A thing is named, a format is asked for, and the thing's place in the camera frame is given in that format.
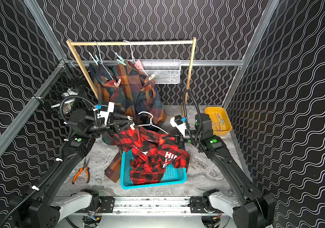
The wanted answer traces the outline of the white wire hanger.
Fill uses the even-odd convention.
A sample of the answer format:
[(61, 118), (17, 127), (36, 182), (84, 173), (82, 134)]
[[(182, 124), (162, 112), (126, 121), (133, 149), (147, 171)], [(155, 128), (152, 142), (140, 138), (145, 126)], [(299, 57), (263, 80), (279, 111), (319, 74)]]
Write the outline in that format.
[(156, 132), (162, 132), (162, 133), (168, 133), (167, 131), (165, 131), (164, 129), (162, 129), (161, 127), (155, 125), (153, 123), (153, 118), (154, 115), (151, 114), (150, 112), (146, 112), (146, 111), (141, 111), (138, 113), (139, 116), (142, 116), (142, 119), (146, 119), (145, 121), (142, 121), (138, 127), (144, 127), (147, 128), (148, 130), (156, 130)]

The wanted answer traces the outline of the red black plaid shirt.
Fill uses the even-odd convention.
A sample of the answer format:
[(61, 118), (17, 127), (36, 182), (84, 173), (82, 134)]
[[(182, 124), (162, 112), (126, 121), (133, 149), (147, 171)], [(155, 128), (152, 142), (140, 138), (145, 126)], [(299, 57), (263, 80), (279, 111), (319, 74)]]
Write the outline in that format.
[(176, 145), (165, 142), (160, 133), (144, 127), (130, 127), (119, 134), (110, 136), (110, 144), (120, 147), (123, 151), (133, 151), (142, 161), (172, 162), (175, 167), (188, 169), (190, 154)]

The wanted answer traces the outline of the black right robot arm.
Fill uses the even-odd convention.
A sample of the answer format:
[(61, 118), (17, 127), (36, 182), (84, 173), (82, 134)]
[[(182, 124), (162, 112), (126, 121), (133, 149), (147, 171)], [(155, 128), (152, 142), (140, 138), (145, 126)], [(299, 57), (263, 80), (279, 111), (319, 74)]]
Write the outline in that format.
[(218, 189), (203, 193), (201, 197), (190, 199), (190, 208), (194, 213), (200, 209), (207, 213), (221, 212), (229, 216), (238, 228), (266, 228), (273, 224), (275, 199), (263, 194), (235, 162), (227, 145), (212, 129), (212, 120), (208, 114), (202, 114), (194, 101), (197, 114), (195, 130), (190, 129), (186, 105), (184, 115), (172, 117), (170, 124), (177, 129), (175, 136), (178, 145), (191, 143), (200, 153), (220, 170), (234, 196), (229, 197)]

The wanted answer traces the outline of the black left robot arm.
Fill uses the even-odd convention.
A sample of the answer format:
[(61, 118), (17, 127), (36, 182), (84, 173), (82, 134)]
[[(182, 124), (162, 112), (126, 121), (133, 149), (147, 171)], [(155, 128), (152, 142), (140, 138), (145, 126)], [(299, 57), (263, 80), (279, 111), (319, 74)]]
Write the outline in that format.
[(130, 116), (116, 113), (113, 102), (108, 105), (91, 104), (90, 110), (77, 109), (66, 118), (63, 106), (71, 98), (82, 97), (71, 95), (60, 103), (60, 114), (69, 127), (69, 133), (60, 147), (59, 156), (49, 171), (22, 197), (11, 199), (10, 211), (0, 222), (0, 228), (9, 219), (17, 228), (54, 228), (74, 212), (97, 209), (99, 197), (93, 191), (77, 193), (63, 201), (54, 198), (76, 165), (86, 158), (98, 137), (121, 133), (134, 126), (134, 121)]

